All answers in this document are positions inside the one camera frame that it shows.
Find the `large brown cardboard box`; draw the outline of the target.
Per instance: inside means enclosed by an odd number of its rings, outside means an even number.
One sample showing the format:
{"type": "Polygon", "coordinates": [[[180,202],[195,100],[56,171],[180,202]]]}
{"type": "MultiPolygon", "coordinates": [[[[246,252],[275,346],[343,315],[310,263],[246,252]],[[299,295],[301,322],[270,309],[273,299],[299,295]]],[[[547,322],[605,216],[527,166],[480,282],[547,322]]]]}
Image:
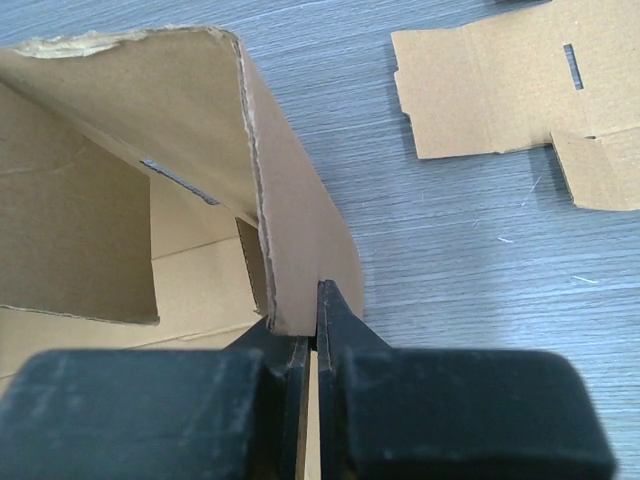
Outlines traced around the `large brown cardboard box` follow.
{"type": "Polygon", "coordinates": [[[222,349],[264,322],[311,353],[327,280],[362,313],[351,232],[236,35],[2,49],[1,400],[54,349],[222,349]]]}

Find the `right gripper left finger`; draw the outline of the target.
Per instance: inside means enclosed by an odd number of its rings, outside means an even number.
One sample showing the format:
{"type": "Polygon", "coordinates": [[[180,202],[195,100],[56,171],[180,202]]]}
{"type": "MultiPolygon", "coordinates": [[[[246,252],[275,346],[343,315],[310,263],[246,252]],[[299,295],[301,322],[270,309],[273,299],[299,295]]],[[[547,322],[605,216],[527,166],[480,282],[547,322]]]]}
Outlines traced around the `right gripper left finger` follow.
{"type": "Polygon", "coordinates": [[[222,349],[54,349],[1,400],[5,479],[293,479],[310,343],[259,322],[222,349]]]}

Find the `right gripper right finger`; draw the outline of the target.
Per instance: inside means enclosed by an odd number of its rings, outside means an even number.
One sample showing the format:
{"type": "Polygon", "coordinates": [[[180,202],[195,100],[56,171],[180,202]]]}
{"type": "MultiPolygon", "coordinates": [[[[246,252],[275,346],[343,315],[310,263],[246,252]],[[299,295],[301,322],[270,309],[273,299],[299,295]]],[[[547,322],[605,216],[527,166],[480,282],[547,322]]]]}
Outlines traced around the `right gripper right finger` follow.
{"type": "Polygon", "coordinates": [[[537,350],[394,348],[318,286],[325,479],[611,479],[585,384],[537,350]]]}

